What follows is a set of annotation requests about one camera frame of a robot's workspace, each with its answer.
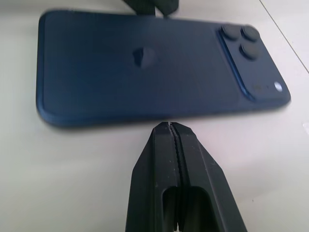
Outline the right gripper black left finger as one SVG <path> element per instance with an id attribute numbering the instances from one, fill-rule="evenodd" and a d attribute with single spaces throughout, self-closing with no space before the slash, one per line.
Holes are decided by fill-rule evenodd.
<path id="1" fill-rule="evenodd" d="M 182 124 L 155 126 L 131 176 L 127 232 L 183 231 Z"/>

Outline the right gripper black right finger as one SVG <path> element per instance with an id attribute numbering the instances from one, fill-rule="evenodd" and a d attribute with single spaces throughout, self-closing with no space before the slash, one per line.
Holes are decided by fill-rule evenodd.
<path id="1" fill-rule="evenodd" d="M 245 232 L 246 226 L 219 164 L 194 132 L 171 123 L 181 178 L 181 232 Z"/>

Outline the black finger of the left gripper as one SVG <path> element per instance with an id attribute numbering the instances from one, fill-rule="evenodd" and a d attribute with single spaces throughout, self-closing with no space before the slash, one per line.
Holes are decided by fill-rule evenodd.
<path id="1" fill-rule="evenodd" d="M 151 0 L 123 0 L 136 15 L 155 15 L 155 5 Z"/>
<path id="2" fill-rule="evenodd" d="M 162 13 L 163 17 L 169 17 L 179 8 L 179 0 L 157 0 L 156 8 Z"/>

